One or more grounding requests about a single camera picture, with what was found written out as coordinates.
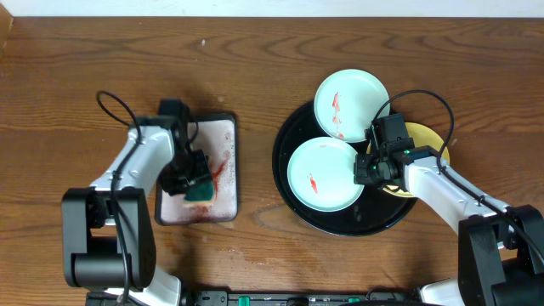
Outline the green yellow sponge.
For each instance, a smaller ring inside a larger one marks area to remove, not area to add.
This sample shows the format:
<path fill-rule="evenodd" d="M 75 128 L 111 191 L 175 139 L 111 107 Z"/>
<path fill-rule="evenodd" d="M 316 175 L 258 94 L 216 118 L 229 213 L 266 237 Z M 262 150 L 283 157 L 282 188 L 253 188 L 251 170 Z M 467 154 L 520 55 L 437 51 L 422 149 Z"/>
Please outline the green yellow sponge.
<path fill-rule="evenodd" d="M 214 182 L 209 156 L 204 155 L 203 159 L 198 161 L 196 165 L 197 176 L 195 184 L 187 188 L 184 194 L 184 201 L 189 204 L 211 203 L 216 196 L 217 187 Z"/>

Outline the yellow plate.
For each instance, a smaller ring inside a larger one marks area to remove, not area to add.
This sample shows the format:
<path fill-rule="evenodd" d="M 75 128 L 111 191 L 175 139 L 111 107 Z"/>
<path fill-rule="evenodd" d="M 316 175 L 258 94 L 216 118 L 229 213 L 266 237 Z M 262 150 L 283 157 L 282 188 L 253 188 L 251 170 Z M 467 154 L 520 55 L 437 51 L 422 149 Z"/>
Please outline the yellow plate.
<path fill-rule="evenodd" d="M 442 145 L 444 140 L 431 128 L 425 127 L 419 123 L 406 122 L 405 123 L 409 138 L 396 142 L 384 143 L 376 150 L 372 149 L 369 144 L 366 153 L 374 153 L 379 150 L 404 150 L 402 156 L 403 163 L 403 187 L 387 186 L 377 187 L 378 189 L 385 190 L 389 194 L 398 197 L 412 198 L 413 194 L 407 189 L 407 183 L 405 182 L 405 166 L 412 163 L 418 158 L 435 156 L 440 153 L 447 161 L 450 160 L 450 155 L 447 149 L 444 149 Z"/>

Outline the mint green plate front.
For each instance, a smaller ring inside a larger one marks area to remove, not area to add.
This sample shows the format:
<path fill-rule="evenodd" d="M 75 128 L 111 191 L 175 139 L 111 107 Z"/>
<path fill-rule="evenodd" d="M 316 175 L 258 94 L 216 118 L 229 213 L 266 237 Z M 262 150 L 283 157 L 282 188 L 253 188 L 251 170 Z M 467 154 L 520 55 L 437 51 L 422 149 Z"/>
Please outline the mint green plate front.
<path fill-rule="evenodd" d="M 292 153 L 287 165 L 291 192 L 306 207 L 333 213 L 354 204 L 364 186 L 354 183 L 357 151 L 331 137 L 305 141 Z"/>

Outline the mint green plate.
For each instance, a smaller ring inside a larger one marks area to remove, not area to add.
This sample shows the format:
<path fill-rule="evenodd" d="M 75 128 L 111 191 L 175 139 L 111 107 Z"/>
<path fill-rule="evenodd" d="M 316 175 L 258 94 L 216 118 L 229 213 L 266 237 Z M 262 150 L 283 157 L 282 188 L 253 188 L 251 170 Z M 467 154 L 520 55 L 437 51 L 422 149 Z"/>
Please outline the mint green plate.
<path fill-rule="evenodd" d="M 364 186 L 354 183 L 357 151 L 331 137 L 305 141 L 292 153 L 287 165 L 291 192 L 306 207 L 333 213 L 354 204 Z"/>
<path fill-rule="evenodd" d="M 366 129 L 375 116 L 386 116 L 390 108 L 387 89 L 371 73 L 356 69 L 337 71 L 318 87 L 314 116 L 329 136 L 348 143 L 366 141 Z"/>

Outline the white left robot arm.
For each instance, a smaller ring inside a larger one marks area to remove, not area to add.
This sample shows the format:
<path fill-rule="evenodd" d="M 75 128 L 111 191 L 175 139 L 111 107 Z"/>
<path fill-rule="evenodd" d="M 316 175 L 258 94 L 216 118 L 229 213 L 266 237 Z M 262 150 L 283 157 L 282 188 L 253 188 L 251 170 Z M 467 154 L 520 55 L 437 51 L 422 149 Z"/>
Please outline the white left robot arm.
<path fill-rule="evenodd" d="M 61 200 L 64 277 L 115 305 L 180 305 L 183 285 L 156 263 L 147 198 L 213 187 L 207 159 L 191 143 L 193 124 L 133 125 L 110 167 Z"/>

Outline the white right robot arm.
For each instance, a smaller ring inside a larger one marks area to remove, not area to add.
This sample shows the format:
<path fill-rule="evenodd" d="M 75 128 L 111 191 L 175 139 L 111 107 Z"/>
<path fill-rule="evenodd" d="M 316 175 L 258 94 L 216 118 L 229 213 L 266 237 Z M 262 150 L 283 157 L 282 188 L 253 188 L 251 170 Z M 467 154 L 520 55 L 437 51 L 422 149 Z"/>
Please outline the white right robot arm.
<path fill-rule="evenodd" d="M 356 184 L 402 190 L 431 207 L 457 234 L 458 276 L 421 288 L 426 303 L 541 305 L 543 216 L 512 207 L 468 182 L 430 146 L 385 157 L 358 154 Z"/>

